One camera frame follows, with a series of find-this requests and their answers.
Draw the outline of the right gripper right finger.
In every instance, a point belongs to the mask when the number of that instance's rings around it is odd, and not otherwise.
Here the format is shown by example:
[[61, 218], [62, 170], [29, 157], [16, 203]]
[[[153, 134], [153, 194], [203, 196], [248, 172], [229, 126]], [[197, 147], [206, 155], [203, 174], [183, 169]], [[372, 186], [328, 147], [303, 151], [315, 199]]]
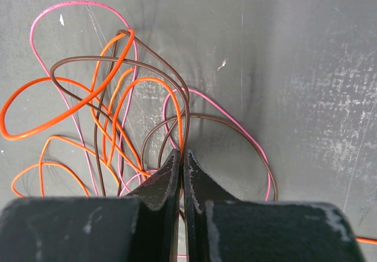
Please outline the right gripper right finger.
[[191, 151], [183, 165], [188, 261], [363, 261], [341, 210], [317, 202], [242, 201]]

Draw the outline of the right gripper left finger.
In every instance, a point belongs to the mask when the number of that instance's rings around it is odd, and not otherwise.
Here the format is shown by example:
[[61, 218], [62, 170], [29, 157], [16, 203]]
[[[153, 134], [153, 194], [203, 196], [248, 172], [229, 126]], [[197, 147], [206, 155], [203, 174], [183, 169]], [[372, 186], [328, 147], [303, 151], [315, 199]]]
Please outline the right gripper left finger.
[[176, 261], [180, 153], [124, 197], [28, 197], [1, 213], [2, 261]]

